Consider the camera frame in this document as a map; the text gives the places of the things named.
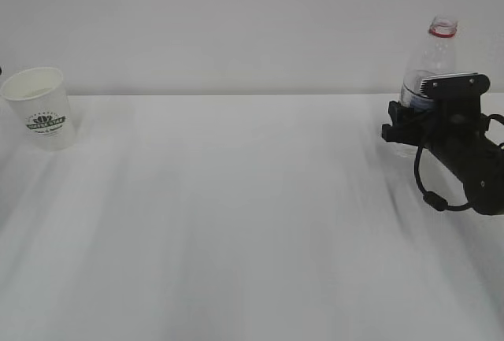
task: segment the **cup rim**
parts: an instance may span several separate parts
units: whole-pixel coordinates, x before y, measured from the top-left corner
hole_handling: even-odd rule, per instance
[[[59,84],[53,86],[51,89],[49,89],[48,91],[43,92],[40,95],[34,95],[33,97],[28,97],[28,98],[10,98],[9,96],[7,96],[4,93],[4,90],[5,90],[6,86],[7,86],[7,84],[11,80],[14,80],[17,77],[19,77],[21,75],[24,75],[24,74],[27,74],[29,72],[42,71],[42,70],[52,70],[52,71],[55,71],[59,75]],[[34,67],[34,68],[24,69],[24,70],[22,70],[22,71],[20,71],[18,73],[14,73],[11,77],[9,77],[2,84],[2,86],[0,87],[0,96],[3,97],[4,99],[6,99],[7,101],[13,101],[13,102],[31,101],[32,99],[37,99],[37,98],[41,98],[41,97],[44,97],[46,95],[49,95],[50,93],[52,93],[53,91],[55,91],[56,89],[58,89],[61,86],[62,83],[63,83],[63,72],[59,68],[56,68],[56,67]]]

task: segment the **cup logo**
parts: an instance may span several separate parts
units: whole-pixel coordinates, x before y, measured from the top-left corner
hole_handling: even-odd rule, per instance
[[[53,134],[56,130],[63,127],[66,117],[60,117],[54,112],[42,112],[32,115],[28,118],[28,127],[37,134]]]

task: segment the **black cable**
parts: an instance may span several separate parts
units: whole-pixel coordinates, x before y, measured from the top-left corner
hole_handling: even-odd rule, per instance
[[[488,119],[496,120],[500,124],[504,125],[504,116],[502,116],[500,114],[492,114],[492,115],[488,116]],[[424,196],[424,200],[431,207],[434,207],[438,211],[444,211],[444,210],[455,211],[455,212],[466,211],[467,209],[470,209],[471,207],[473,207],[476,200],[483,194],[484,186],[481,187],[480,193],[478,195],[476,195],[471,201],[467,201],[466,204],[459,205],[459,206],[450,206],[445,198],[443,198],[441,195],[438,195],[434,191],[427,191],[425,189],[424,184],[422,183],[422,179],[420,177],[420,159],[421,159],[422,152],[425,148],[425,144],[430,139],[436,126],[437,126],[437,124],[434,123],[432,125],[431,129],[425,133],[425,136],[422,138],[420,144],[418,145],[417,154],[415,155],[415,162],[413,165],[413,173],[415,175],[415,181],[417,181],[418,189],[420,190],[420,192]],[[504,146],[504,143],[500,143],[498,145],[499,148],[502,148],[503,146]],[[495,179],[495,177],[499,175],[500,171],[504,169],[504,165],[499,168],[500,169],[497,169],[497,173],[495,174],[493,179]]]
[[[448,204],[448,201],[443,198],[441,195],[435,193],[434,191],[427,191],[425,189],[424,184],[422,183],[422,179],[420,177],[420,159],[422,156],[422,152],[425,148],[425,143],[428,141],[428,139],[431,137],[433,131],[435,130],[435,126],[437,124],[433,124],[432,128],[425,133],[425,136],[422,138],[420,141],[420,144],[418,145],[417,149],[417,154],[415,155],[415,162],[413,164],[413,173],[415,175],[415,181],[417,181],[417,186],[422,195],[424,196],[424,201],[428,203],[431,207],[437,209],[438,211],[466,211],[467,209],[470,209],[473,207],[473,204],[475,202],[475,199],[472,201],[467,201],[466,204],[464,205],[459,205],[459,206],[450,206]]]

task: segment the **white backdrop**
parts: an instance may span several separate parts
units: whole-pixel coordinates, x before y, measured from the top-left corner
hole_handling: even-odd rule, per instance
[[[436,13],[503,88],[502,0],[0,0],[0,65],[59,66],[73,93],[398,91]]]

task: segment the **plastic water bottle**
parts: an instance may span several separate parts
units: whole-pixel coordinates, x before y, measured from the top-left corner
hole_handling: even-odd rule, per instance
[[[432,100],[420,93],[425,77],[455,72],[455,41],[458,22],[453,17],[436,16],[422,43],[409,59],[401,89],[401,105],[425,110]]]

